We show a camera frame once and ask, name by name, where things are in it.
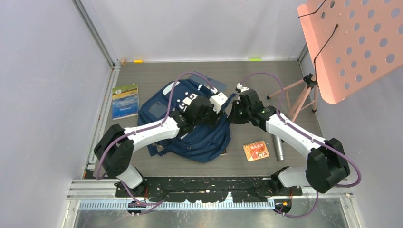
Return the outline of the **navy blue backpack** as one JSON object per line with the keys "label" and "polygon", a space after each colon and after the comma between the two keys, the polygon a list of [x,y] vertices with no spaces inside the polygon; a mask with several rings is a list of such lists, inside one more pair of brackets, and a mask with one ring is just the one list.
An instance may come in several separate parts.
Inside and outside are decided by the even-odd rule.
{"label": "navy blue backpack", "polygon": [[209,162],[222,154],[230,143],[230,123],[226,120],[225,108],[219,113],[212,108],[212,91],[208,85],[195,80],[182,79],[175,87],[167,84],[138,112],[138,126],[162,120],[170,108],[169,117],[180,128],[177,136],[151,143],[147,146],[151,156],[163,156],[173,152],[196,162]]}

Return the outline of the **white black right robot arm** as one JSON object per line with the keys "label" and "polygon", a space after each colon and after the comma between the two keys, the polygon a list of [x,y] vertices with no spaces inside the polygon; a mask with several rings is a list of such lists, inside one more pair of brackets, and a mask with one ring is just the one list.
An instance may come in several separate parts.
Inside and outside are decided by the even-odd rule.
{"label": "white black right robot arm", "polygon": [[350,175],[339,140],[326,140],[294,124],[275,107],[264,106],[253,89],[245,87],[236,91],[239,97],[232,101],[230,123],[251,123],[285,141],[307,161],[303,167],[286,166],[273,173],[271,188],[274,193],[283,195],[295,186],[310,186],[319,193],[326,193]]}

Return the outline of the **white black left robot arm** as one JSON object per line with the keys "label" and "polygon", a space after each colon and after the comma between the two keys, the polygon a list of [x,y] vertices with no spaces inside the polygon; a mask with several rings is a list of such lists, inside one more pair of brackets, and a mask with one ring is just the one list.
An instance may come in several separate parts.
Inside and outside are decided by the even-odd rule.
{"label": "white black left robot arm", "polygon": [[181,138],[203,126],[209,127],[211,122],[221,118],[226,101],[223,93],[209,98],[191,95],[180,102],[178,110],[170,111],[161,120],[129,128],[119,124],[111,126],[93,149],[99,161],[96,179],[103,178],[99,172],[103,168],[108,177],[122,181],[133,196],[142,196],[146,184],[139,170],[130,164],[132,154],[148,145]]}

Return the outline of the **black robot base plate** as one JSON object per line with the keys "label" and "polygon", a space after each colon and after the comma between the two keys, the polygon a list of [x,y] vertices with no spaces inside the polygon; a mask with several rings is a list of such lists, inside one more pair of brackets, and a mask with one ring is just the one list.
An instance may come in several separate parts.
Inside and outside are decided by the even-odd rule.
{"label": "black robot base plate", "polygon": [[280,187],[270,177],[262,176],[224,176],[224,177],[146,177],[129,193],[122,183],[114,184],[118,198],[144,198],[152,203],[185,202],[214,203],[223,202],[228,196],[233,202],[264,202],[275,196],[301,196],[299,187]]}

